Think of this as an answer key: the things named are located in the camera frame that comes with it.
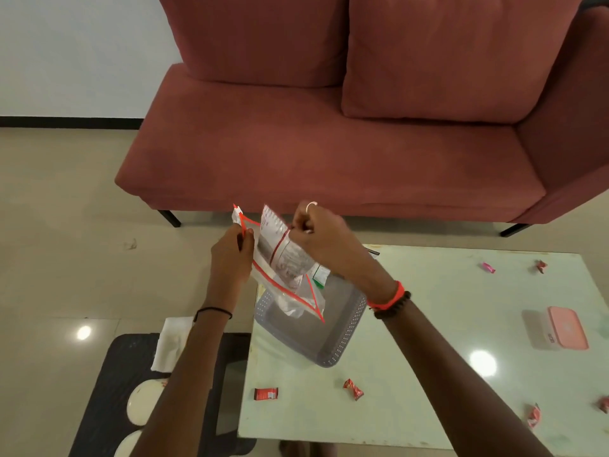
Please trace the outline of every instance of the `silver ring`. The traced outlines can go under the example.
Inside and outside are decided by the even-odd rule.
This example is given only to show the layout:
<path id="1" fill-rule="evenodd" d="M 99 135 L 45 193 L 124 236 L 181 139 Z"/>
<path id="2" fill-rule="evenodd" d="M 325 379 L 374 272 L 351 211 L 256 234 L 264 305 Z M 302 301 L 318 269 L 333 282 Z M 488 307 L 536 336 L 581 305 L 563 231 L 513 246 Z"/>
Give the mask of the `silver ring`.
<path id="1" fill-rule="evenodd" d="M 309 202 L 306 206 L 306 208 L 304 209 L 304 212 L 308 215 L 309 214 L 309 207 L 311 205 L 317 205 L 317 202 Z"/>

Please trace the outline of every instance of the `sofa leg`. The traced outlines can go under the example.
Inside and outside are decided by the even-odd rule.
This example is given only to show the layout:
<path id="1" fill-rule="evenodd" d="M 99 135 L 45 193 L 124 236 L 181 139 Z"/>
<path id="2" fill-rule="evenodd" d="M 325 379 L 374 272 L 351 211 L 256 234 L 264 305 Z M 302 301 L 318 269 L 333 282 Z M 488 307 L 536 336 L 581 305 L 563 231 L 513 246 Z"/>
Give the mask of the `sofa leg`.
<path id="1" fill-rule="evenodd" d="M 514 224 L 514 226 L 510 226 L 505 231 L 501 231 L 499 233 L 499 235 L 501 237 L 510 237 L 510 236 L 513 236 L 516 233 L 519 233 L 523 229 L 527 229 L 529 226 L 532 226 L 532 224 L 527 224 L 527 223 Z"/>
<path id="2" fill-rule="evenodd" d="M 171 213 L 171 210 L 159 210 L 158 212 L 163 215 L 163 217 L 167 221 L 169 221 L 174 228 L 179 228 L 180 226 L 182 226 L 180 220 L 178 220 L 178 218 L 176 218 L 175 215 Z"/>

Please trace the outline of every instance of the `sofa back cushion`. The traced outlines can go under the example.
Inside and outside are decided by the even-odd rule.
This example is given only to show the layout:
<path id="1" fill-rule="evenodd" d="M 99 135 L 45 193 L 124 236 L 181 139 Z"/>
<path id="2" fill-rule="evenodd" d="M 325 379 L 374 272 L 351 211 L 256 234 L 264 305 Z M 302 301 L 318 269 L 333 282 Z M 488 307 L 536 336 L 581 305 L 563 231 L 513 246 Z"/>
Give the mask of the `sofa back cushion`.
<path id="1" fill-rule="evenodd" d="M 514 123 L 581 0 L 350 0 L 350 117 Z"/>
<path id="2" fill-rule="evenodd" d="M 347 0 L 160 0 L 188 71 L 208 81 L 341 84 Z"/>

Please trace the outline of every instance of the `sofa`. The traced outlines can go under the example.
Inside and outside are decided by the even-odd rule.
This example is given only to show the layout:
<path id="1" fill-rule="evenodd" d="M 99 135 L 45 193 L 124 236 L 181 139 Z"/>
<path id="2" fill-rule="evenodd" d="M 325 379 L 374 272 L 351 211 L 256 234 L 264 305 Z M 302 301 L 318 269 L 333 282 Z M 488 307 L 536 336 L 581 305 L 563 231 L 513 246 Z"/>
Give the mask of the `sofa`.
<path id="1" fill-rule="evenodd" d="M 160 0 L 183 62 L 116 183 L 172 210 L 550 222 L 609 188 L 609 9 Z"/>

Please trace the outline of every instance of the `gray plastic basket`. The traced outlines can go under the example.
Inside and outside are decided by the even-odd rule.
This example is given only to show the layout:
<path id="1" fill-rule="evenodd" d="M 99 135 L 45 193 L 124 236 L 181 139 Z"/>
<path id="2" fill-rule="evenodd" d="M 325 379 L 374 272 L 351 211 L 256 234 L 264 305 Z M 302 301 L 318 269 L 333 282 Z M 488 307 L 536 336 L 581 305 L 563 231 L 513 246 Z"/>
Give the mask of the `gray plastic basket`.
<path id="1" fill-rule="evenodd" d="M 256 302 L 254 319 L 280 342 L 323 368 L 339 361 L 362 314 L 366 298 L 350 282 L 331 274 L 322 291 L 325 323 L 305 311 L 298 318 L 286 315 L 269 292 Z"/>

